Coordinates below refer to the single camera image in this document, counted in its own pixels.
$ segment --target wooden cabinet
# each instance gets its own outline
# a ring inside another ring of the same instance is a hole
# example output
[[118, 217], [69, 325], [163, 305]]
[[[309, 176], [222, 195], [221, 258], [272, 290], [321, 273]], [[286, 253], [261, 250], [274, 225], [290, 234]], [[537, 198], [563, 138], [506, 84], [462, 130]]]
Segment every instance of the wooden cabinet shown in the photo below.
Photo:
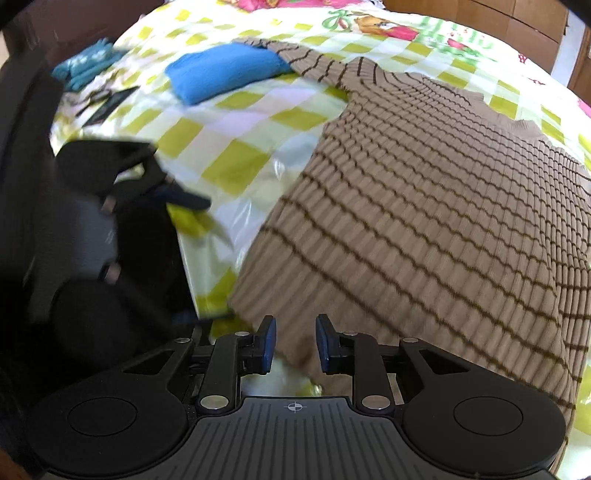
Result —
[[472, 0], [460, 0], [456, 22], [504, 38], [509, 27], [509, 17]]
[[545, 71], [552, 71], [558, 54], [558, 44], [551, 38], [511, 18], [505, 41]]
[[517, 0], [513, 17], [560, 43], [568, 11], [558, 0]]
[[476, 0], [476, 2], [509, 16], [513, 14], [515, 8], [515, 0]]
[[455, 20], [458, 0], [387, 0], [384, 3], [392, 12]]
[[579, 56], [569, 81], [571, 89], [587, 105], [591, 105], [591, 29], [587, 27], [581, 42]]
[[385, 0], [386, 8], [452, 20], [511, 45], [552, 71], [568, 10], [558, 0]]

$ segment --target sweater sleeve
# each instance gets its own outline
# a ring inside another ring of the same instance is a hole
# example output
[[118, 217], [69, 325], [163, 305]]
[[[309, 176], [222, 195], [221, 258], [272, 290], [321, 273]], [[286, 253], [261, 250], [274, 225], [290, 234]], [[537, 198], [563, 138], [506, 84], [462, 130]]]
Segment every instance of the sweater sleeve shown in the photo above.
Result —
[[235, 42], [253, 47], [268, 48], [285, 60], [291, 69], [304, 78], [327, 83], [339, 89], [349, 90], [352, 83], [359, 79], [375, 83], [375, 71], [378, 66], [364, 57], [358, 57], [349, 63], [341, 63], [327, 55], [303, 47], [296, 43], [285, 43], [264, 38], [238, 38]]

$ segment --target blue cloth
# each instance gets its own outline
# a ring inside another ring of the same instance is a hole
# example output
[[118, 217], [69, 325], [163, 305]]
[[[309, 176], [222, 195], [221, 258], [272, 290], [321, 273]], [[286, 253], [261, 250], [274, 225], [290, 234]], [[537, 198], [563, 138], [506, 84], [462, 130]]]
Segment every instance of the blue cloth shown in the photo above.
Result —
[[174, 93], [185, 105], [289, 72], [290, 66], [275, 52], [239, 43], [188, 53], [165, 69]]
[[60, 63], [52, 75], [66, 84], [69, 92], [79, 92], [103, 70], [120, 60], [126, 52], [115, 50], [106, 38]]

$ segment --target bedsheet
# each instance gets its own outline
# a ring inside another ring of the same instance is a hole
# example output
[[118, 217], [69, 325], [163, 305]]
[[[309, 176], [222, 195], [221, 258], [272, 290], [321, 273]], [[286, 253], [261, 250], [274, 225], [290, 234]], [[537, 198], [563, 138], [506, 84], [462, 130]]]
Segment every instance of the bedsheet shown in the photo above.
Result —
[[[164, 75], [166, 65], [241, 36], [303, 43], [341, 61], [363, 55], [391, 72], [419, 72], [482, 93], [491, 108], [534, 121], [553, 143], [591, 168], [591, 119], [584, 104], [519, 52], [476, 30], [370, 5], [248, 13], [215, 0], [176, 0], [140, 19], [116, 42], [129, 50], [122, 60], [79, 95], [64, 97], [51, 142], [57, 151], [73, 138], [154, 141], [169, 173], [212, 198], [207, 214], [169, 208], [201, 316], [226, 310], [267, 213], [306, 165], [323, 124], [346, 102], [339, 90], [287, 74], [183, 106]], [[139, 90], [103, 125], [81, 129], [92, 109], [77, 118], [78, 105], [102, 85], [138, 85]], [[282, 369], [274, 362], [271, 374], [282, 393], [317, 393], [297, 376], [286, 380]], [[276, 391], [265, 388], [267, 394]], [[583, 461], [591, 464], [591, 437], [579, 433], [572, 441], [581, 448], [573, 459], [574, 450], [568, 449], [562, 463], [565, 480], [591, 473]]]

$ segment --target brown striped sweater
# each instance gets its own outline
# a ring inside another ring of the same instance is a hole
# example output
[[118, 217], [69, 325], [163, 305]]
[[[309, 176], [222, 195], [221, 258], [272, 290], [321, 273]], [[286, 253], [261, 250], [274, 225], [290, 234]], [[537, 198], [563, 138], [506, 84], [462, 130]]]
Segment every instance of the brown striped sweater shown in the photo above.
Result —
[[248, 39], [347, 91], [252, 245], [230, 305], [326, 388], [314, 320], [416, 336], [546, 392], [570, 426], [589, 341], [589, 178], [535, 124], [366, 58]]

